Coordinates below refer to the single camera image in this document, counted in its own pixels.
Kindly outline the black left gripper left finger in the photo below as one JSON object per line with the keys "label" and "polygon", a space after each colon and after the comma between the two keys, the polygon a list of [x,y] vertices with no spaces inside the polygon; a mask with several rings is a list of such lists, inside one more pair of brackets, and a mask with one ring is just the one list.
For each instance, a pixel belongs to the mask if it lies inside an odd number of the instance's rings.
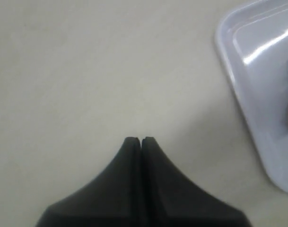
{"label": "black left gripper left finger", "polygon": [[140,141],[127,137],[90,183],[49,206],[38,227],[139,227]]}

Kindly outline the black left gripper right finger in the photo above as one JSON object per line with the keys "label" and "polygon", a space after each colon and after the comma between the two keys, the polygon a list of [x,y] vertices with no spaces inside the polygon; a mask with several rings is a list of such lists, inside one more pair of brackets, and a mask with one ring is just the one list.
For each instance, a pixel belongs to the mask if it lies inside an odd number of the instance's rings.
{"label": "black left gripper right finger", "polygon": [[142,141],[142,166],[152,227],[251,226],[242,211],[187,178],[153,137]]}

